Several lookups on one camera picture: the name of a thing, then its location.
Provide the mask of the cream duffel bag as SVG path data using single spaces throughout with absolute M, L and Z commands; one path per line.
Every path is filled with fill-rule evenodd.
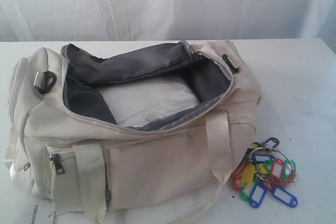
M 183 83 L 199 105 L 141 127 L 117 125 L 100 88 Z M 15 186 L 56 211 L 102 223 L 107 211 L 155 206 L 216 185 L 256 136 L 259 85 L 229 40 L 180 41 L 99 58 L 40 48 L 14 67 L 5 165 Z

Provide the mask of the colourful key tag bunch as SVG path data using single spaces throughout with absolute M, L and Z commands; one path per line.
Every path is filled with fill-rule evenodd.
M 278 148 L 279 144 L 275 137 L 253 142 L 232 174 L 232 189 L 252 208 L 261 206 L 266 193 L 289 208 L 298 205 L 297 197 L 287 191 L 299 180 L 297 166 Z

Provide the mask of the white backdrop curtain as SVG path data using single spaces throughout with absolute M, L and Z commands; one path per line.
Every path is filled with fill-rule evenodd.
M 1 0 L 2 41 L 320 38 L 335 0 Z

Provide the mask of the white printed paper sheet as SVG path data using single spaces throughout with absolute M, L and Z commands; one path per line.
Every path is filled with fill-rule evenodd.
M 31 223 L 34 224 L 54 224 L 55 211 L 51 204 L 38 203 L 34 206 Z

